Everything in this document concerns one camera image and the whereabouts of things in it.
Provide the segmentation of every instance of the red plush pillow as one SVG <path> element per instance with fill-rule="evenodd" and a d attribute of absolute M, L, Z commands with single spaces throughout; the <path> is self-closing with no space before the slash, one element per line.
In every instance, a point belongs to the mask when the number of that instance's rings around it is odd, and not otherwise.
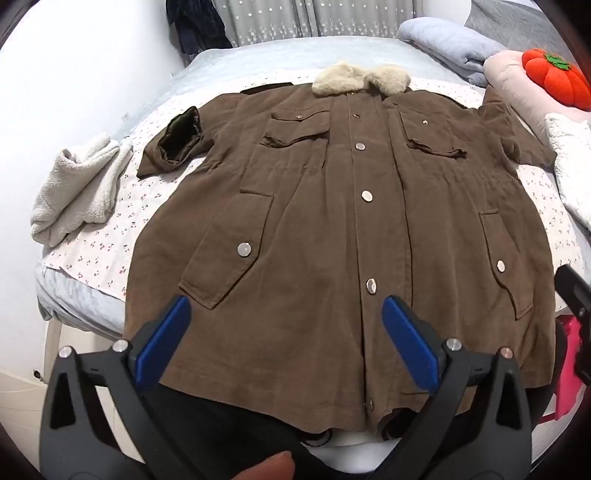
<path fill-rule="evenodd" d="M 591 87 L 575 65 L 540 48 L 526 51 L 521 63 L 527 76 L 556 101 L 591 111 Z"/>

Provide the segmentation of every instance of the pink object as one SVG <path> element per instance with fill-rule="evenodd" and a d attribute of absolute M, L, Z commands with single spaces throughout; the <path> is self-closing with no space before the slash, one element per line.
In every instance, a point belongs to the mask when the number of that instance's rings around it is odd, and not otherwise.
<path fill-rule="evenodd" d="M 566 358 L 556 388 L 556 411 L 542 417 L 540 423 L 558 420 L 570 412 L 583 385 L 581 379 L 574 372 L 574 360 L 581 348 L 581 339 L 579 337 L 581 325 L 574 315 L 561 315 L 558 319 L 566 331 Z"/>

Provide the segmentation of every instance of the finger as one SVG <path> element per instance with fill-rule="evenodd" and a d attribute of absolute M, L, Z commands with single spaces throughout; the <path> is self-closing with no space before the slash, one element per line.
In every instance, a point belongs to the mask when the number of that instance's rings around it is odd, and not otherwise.
<path fill-rule="evenodd" d="M 273 455 L 248 470 L 235 476 L 233 480 L 292 480 L 296 465 L 290 452 Z"/>

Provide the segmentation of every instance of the fur collar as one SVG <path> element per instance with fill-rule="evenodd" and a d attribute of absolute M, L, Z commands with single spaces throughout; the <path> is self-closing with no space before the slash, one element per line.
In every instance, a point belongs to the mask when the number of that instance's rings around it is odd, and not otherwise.
<path fill-rule="evenodd" d="M 340 61 L 324 69 L 314 80 L 312 92 L 318 96 L 338 95 L 376 86 L 384 95 L 404 92 L 410 85 L 406 70 L 397 65 L 381 65 L 365 69 Z"/>

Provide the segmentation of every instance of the chest pocket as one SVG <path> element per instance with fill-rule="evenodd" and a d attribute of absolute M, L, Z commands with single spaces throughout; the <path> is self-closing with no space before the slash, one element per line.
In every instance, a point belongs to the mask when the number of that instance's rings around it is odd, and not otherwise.
<path fill-rule="evenodd" d="M 271 112 L 262 144 L 289 147 L 306 138 L 326 135 L 330 128 L 330 103 L 319 101 L 305 109 L 280 109 Z"/>
<path fill-rule="evenodd" d="M 533 307 L 534 293 L 525 262 L 497 210 L 482 212 L 480 221 L 486 237 L 491 268 L 497 283 L 504 288 L 518 320 Z"/>
<path fill-rule="evenodd" d="M 197 246 L 179 287 L 214 308 L 256 261 L 273 197 L 240 192 L 219 213 Z"/>
<path fill-rule="evenodd" d="M 407 145 L 432 155 L 466 158 L 466 150 L 453 134 L 447 118 L 439 113 L 424 113 L 400 107 L 400 118 Z"/>

